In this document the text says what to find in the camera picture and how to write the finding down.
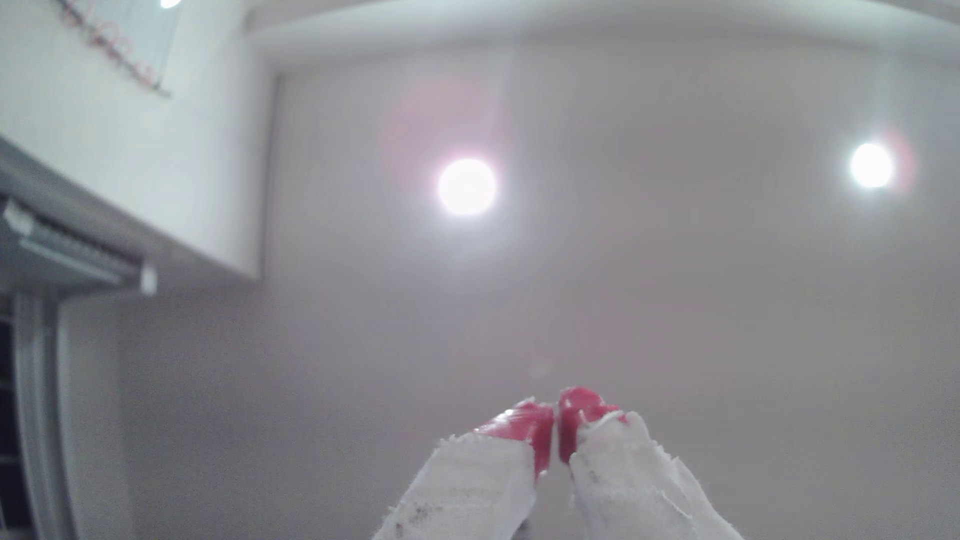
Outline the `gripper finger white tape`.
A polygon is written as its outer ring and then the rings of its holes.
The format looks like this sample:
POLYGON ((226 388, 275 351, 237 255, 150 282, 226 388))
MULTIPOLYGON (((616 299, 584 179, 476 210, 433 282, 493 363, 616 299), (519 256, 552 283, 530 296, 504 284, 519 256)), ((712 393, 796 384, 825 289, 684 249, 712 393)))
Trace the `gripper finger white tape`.
POLYGON ((742 539, 639 413, 588 388, 558 397, 558 456, 587 539, 742 539))
POLYGON ((442 439, 373 539, 528 539, 549 467, 554 406, 524 399, 442 439))

